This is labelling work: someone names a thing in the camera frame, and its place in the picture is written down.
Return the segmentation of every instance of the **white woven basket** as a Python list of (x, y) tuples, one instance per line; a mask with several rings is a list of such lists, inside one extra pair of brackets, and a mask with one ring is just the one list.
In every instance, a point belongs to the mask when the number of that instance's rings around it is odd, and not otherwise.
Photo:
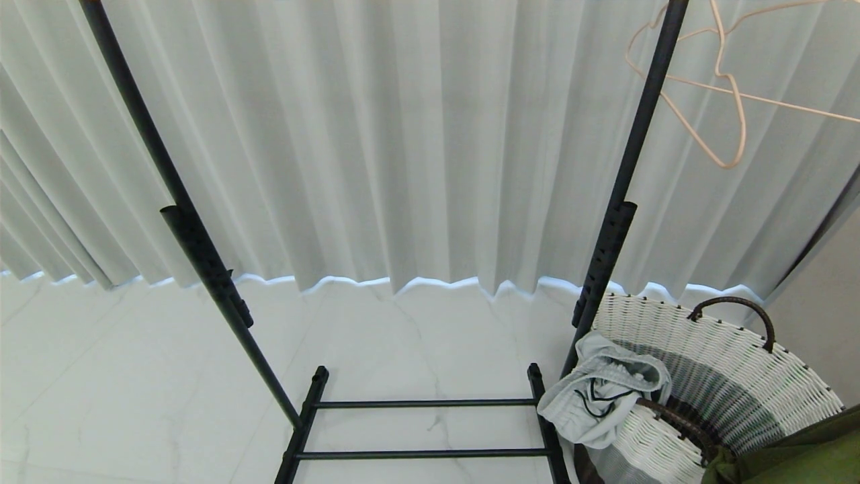
[[(717, 302), (754, 309), (767, 325), (768, 338), (702, 315), (704, 307)], [(751, 301), (726, 296), (690, 310), (612, 294), (601, 303), (593, 329), (662, 360), (672, 374), (675, 410), (735, 454), (776, 442), (845, 408), (808, 365), (775, 343), (770, 318)], [(703, 473), (699, 448), (653, 416), (637, 407), (608, 450), (588, 450), (603, 481), (698, 482)]]

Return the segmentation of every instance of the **white marble floor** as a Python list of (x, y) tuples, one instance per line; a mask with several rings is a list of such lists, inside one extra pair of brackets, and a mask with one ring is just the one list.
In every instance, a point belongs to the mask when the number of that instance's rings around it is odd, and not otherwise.
[[(0, 279), (2, 459), (9, 484), (272, 482), (291, 427), (201, 287)], [(239, 290), (260, 347), (299, 406), (326, 365), (331, 400), (530, 396), (557, 380), (577, 297), (473, 282), (291, 281)], [(691, 301), (703, 297), (696, 291)], [(528, 408), (319, 413), (309, 450), (541, 446)], [(306, 462), (297, 482), (551, 482), (542, 458)]]

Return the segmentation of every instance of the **striped basket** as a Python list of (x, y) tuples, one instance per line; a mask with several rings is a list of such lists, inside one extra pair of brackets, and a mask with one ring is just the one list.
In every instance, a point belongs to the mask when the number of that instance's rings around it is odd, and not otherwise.
[[(767, 337), (702, 315), (719, 302), (753, 309)], [(612, 294), (601, 303), (593, 329), (628, 350), (659, 358), (672, 374), (669, 411), (707, 438), (637, 406), (612, 446), (577, 446), (583, 483), (699, 482), (712, 457), (709, 446), (743, 454), (845, 409), (808, 365), (775, 342), (771, 319), (752, 301), (717, 297), (690, 310)]]

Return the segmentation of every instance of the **beige wall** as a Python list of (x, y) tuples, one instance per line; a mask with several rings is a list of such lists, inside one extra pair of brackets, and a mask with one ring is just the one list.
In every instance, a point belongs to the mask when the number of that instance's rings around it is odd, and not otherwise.
[(777, 341), (847, 406), (860, 404), (860, 209), (822, 240), (769, 301)]

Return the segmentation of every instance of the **clothing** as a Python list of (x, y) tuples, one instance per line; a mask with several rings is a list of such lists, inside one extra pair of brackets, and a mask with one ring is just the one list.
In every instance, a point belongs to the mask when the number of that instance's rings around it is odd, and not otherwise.
[(605, 449), (615, 441), (636, 400), (652, 393), (665, 405), (672, 377), (657, 358), (637, 355), (589, 332), (576, 342), (580, 363), (552, 386), (537, 404), (537, 413), (574, 444)]
[(725, 449), (703, 484), (841, 484), (860, 482), (860, 406), (734, 457)]

